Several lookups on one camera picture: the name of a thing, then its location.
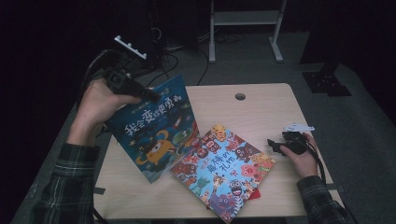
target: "shelf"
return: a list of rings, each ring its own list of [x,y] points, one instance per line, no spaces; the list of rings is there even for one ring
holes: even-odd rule
[[[215,12],[214,25],[261,25],[276,24],[279,11],[230,11]]]

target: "colorful book cover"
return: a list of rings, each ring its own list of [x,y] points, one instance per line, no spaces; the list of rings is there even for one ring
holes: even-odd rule
[[[171,171],[223,221],[230,223],[274,163],[217,124]]]
[[[199,131],[181,75],[153,89],[161,95],[126,105],[106,123],[150,183],[199,142]]]

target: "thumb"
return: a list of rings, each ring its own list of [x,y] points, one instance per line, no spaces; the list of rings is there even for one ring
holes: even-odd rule
[[[118,97],[121,105],[134,105],[139,104],[142,101],[142,98],[131,95],[118,95]]]

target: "hand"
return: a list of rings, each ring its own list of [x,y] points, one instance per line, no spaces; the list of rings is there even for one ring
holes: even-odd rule
[[[114,94],[103,78],[92,81],[82,97],[66,142],[93,147],[95,131],[101,128],[106,120],[122,105],[137,104],[140,101],[140,98],[130,95]]]
[[[315,139],[307,133],[303,133],[303,136],[308,140],[308,143],[314,147],[313,150],[317,150],[318,147]],[[309,151],[306,151],[301,155],[297,155],[284,146],[281,146],[280,150],[282,150],[283,153],[291,159],[294,164],[294,168],[301,178],[318,175],[318,163]]]

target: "small white object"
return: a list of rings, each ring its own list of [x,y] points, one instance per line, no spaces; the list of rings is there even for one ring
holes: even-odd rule
[[[125,48],[127,48],[128,50],[130,50],[131,52],[135,53],[137,56],[141,57],[142,59],[147,58],[147,54],[141,54],[137,49],[133,49],[131,46],[131,43],[129,44],[125,44],[122,40],[121,37],[119,35],[117,35],[116,37],[114,37],[114,40],[119,42],[120,44],[122,44]]]
[[[299,123],[293,123],[289,127],[283,128],[283,130],[288,132],[307,132],[307,131],[314,131],[315,128],[313,126],[306,126]]]

